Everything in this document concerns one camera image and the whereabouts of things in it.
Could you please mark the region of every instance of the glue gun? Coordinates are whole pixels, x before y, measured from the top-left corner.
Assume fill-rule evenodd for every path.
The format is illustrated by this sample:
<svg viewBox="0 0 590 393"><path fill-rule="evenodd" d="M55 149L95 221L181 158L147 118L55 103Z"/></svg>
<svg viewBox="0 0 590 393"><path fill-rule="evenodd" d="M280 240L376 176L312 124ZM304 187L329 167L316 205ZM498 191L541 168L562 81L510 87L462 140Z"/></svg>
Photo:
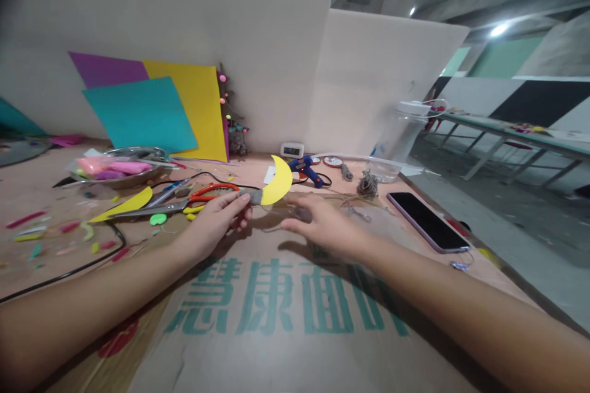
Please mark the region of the glue gun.
<svg viewBox="0 0 590 393"><path fill-rule="evenodd" d="M313 159L311 155L304 155L303 158L289 161L287 164L289 164L292 172L299 172L308 176L313 181L313 185L316 189L320 189L326 184L316 172L312 171Z"/></svg>

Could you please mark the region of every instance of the transparent plastic tube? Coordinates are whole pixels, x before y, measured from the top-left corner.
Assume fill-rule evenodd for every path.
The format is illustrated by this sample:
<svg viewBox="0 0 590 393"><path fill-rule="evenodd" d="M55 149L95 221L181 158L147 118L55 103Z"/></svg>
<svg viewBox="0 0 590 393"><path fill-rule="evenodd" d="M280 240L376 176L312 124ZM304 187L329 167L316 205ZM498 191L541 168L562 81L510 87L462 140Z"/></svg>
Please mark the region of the transparent plastic tube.
<svg viewBox="0 0 590 393"><path fill-rule="evenodd" d="M399 167L400 169L405 167L409 169L414 169L416 171L422 172L424 168L421 166L412 166L407 163L398 163L397 161L390 161L384 160L383 158L375 158L370 157L368 155L352 155L352 154L335 154L334 152L328 152L326 154L313 154L312 157L339 157L339 158L348 158L350 160L366 160L366 161L376 161L377 163L384 163L392 166Z"/></svg>

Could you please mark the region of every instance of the red scissors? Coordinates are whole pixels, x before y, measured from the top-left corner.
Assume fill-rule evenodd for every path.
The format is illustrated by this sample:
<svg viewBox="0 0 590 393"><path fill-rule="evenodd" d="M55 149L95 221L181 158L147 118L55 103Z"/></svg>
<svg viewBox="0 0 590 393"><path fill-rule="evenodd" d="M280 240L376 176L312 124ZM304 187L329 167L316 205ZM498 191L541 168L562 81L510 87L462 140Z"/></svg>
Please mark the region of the red scissors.
<svg viewBox="0 0 590 393"><path fill-rule="evenodd" d="M231 190L240 190L239 187L233 184L226 184L226 183L219 183L219 184L211 184L207 187L202 188L201 190L196 191L191 195L190 198L187 200L177 201L175 203L170 204L163 204L161 206L154 206L151 208L146 209L137 209L134 211L129 212L121 212L119 214L113 215L111 218L120 218L120 217L130 217L130 216L145 216L145 215L155 215L155 214L171 214L176 212L182 212L187 215L189 220L194 219L194 214L199 213L204 204L197 206L195 208L191 207L192 203L206 203L207 201L214 200L219 195L204 195L205 193L211 192L212 190L216 189L231 189Z"/></svg>

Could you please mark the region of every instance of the white lid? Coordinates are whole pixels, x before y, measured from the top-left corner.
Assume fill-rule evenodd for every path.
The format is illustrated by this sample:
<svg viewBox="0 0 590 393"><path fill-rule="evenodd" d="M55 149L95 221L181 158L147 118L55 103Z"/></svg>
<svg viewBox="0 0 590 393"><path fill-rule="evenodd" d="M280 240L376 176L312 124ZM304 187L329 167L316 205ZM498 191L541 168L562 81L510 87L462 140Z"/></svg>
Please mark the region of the white lid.
<svg viewBox="0 0 590 393"><path fill-rule="evenodd" d="M426 117L430 111L430 105L424 104L421 101L400 101L395 109L403 114Z"/></svg>

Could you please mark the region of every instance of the plastic bottle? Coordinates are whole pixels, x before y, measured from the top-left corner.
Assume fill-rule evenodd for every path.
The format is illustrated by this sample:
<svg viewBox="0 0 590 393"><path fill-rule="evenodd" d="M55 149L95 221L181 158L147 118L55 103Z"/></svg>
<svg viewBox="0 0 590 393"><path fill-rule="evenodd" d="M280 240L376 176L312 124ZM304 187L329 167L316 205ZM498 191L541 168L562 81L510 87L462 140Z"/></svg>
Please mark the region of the plastic bottle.
<svg viewBox="0 0 590 393"><path fill-rule="evenodd" d="M420 101L400 101L371 156L404 164L416 137L428 122L428 111L429 104ZM401 170L399 166L376 161L370 162L369 167L371 174L380 177L382 182L393 182Z"/></svg>

